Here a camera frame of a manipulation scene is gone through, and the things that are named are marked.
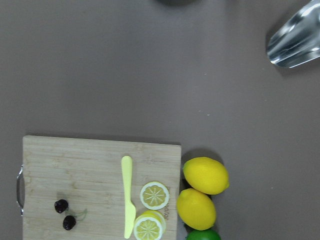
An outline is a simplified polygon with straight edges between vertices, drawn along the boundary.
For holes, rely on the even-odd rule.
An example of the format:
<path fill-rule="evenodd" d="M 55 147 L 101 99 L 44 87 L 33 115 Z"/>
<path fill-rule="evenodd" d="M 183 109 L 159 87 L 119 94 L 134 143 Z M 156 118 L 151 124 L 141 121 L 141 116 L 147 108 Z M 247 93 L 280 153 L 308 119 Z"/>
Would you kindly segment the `thin lemon slice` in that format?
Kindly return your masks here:
<path fill-rule="evenodd" d="M 170 199 L 168 188 L 158 181 L 146 183 L 140 191 L 140 201 L 149 210 L 164 208 Z"/>

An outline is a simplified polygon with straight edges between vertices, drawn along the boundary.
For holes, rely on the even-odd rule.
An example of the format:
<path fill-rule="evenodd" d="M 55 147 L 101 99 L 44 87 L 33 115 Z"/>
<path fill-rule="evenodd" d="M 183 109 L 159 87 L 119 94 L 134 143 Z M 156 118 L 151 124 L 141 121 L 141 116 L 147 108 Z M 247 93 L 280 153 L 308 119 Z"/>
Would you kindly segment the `dark red cherry pair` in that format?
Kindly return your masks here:
<path fill-rule="evenodd" d="M 74 212 L 70 209 L 69 203 L 65 199 L 59 199 L 54 203 L 54 209 L 58 214 L 64 214 L 65 217 L 62 222 L 62 227 L 66 231 L 72 230 L 77 222 L 83 221 L 88 210 L 84 209 L 81 212 Z"/>

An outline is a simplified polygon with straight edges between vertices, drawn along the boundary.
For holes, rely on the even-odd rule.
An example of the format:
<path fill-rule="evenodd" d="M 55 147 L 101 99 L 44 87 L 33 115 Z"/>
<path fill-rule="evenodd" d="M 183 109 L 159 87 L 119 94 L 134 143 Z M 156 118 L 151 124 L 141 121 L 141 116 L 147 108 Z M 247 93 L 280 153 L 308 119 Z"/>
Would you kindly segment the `bamboo cutting board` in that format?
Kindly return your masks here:
<path fill-rule="evenodd" d="M 23 142 L 25 240 L 121 240 L 125 207 L 121 160 L 133 160 L 131 201 L 138 214 L 145 211 L 142 187 L 160 182 L 169 190 L 161 210 L 166 230 L 163 239 L 177 237 L 176 198 L 180 188 L 179 145 L 25 136 Z M 72 211 L 87 209 L 84 220 L 64 230 L 64 214 L 54 203 L 65 199 Z"/>

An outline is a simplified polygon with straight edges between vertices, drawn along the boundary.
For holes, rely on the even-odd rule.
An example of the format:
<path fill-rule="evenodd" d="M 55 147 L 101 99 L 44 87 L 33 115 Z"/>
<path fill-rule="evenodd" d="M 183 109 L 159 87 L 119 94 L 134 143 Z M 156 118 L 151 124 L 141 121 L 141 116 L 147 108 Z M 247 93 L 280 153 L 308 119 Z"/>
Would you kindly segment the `green lime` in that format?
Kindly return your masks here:
<path fill-rule="evenodd" d="M 194 229 L 187 235 L 185 239 L 186 240 L 221 240 L 221 237 L 213 229 L 206 229 L 206 230 Z"/>

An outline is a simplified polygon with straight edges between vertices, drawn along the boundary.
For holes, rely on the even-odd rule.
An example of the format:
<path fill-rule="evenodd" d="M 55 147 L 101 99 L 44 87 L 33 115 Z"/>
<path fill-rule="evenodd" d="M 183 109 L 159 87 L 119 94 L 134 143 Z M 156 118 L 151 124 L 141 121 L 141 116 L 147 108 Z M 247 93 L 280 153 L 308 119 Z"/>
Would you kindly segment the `yellow plastic knife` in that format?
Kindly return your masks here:
<path fill-rule="evenodd" d="M 136 219 L 136 207 L 131 200 L 133 159 L 124 156 L 121 159 L 122 183 L 124 190 L 124 238 L 131 237 Z"/>

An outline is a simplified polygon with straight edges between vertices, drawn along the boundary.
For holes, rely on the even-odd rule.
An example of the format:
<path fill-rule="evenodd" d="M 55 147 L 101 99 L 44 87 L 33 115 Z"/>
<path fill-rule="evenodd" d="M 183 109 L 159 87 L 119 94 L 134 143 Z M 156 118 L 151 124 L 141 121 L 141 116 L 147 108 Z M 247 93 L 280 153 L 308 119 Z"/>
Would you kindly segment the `mint green bowl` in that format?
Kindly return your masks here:
<path fill-rule="evenodd" d="M 195 0 L 160 0 L 161 3 L 170 6 L 180 6 L 193 3 Z"/>

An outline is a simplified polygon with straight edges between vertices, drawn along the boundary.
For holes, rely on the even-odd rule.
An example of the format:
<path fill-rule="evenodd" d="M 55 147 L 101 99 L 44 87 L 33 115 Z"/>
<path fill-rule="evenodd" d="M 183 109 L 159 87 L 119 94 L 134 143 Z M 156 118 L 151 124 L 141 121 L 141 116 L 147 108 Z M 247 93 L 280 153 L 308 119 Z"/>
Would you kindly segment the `yellow lemon upper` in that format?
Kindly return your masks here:
<path fill-rule="evenodd" d="M 213 227 L 217 219 L 212 200 L 193 188 L 180 192 L 176 200 L 176 210 L 186 225 L 199 231 Z"/>

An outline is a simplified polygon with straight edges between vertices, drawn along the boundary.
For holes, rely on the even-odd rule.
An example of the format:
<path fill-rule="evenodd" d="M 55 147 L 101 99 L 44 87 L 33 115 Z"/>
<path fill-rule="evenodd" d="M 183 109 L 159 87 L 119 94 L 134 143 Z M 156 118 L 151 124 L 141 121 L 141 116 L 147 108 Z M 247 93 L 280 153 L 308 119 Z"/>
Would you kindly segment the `thick lemon half slice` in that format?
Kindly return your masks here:
<path fill-rule="evenodd" d="M 160 240 L 166 230 L 166 221 L 157 210 L 147 210 L 134 222 L 133 233 L 137 240 Z"/>

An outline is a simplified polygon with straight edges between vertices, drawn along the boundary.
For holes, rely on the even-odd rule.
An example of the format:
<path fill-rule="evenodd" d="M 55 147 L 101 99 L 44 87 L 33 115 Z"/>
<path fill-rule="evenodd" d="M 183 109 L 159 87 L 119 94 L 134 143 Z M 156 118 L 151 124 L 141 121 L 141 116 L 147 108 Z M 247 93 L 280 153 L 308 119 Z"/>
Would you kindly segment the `metal scoop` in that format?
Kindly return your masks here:
<path fill-rule="evenodd" d="M 268 60 L 294 68 L 320 57 L 320 2 L 312 0 L 297 11 L 269 40 Z"/>

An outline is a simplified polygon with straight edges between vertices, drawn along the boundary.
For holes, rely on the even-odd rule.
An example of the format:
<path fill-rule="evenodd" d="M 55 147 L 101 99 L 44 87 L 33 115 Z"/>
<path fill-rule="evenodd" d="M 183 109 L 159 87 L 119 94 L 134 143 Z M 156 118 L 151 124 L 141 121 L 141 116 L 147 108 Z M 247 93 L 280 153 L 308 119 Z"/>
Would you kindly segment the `yellow lemon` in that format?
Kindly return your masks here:
<path fill-rule="evenodd" d="M 209 157 L 195 157 L 186 161 L 183 175 L 191 187 L 207 195 L 220 194 L 230 186 L 226 167 Z"/>
<path fill-rule="evenodd" d="M 213 227 L 217 219 L 212 200 L 193 188 L 180 192 L 176 200 L 176 210 L 186 225 L 199 231 Z"/>

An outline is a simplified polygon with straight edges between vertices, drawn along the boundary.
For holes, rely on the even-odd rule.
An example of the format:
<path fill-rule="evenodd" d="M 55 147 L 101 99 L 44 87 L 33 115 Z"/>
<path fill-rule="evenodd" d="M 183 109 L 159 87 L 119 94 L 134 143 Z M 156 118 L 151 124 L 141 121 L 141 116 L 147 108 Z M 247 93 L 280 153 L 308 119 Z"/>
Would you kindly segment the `yellow lemon lower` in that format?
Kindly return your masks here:
<path fill-rule="evenodd" d="M 191 187 L 207 195 L 220 194 L 230 186 L 226 167 L 209 157 L 195 157 L 186 161 L 183 175 Z"/>

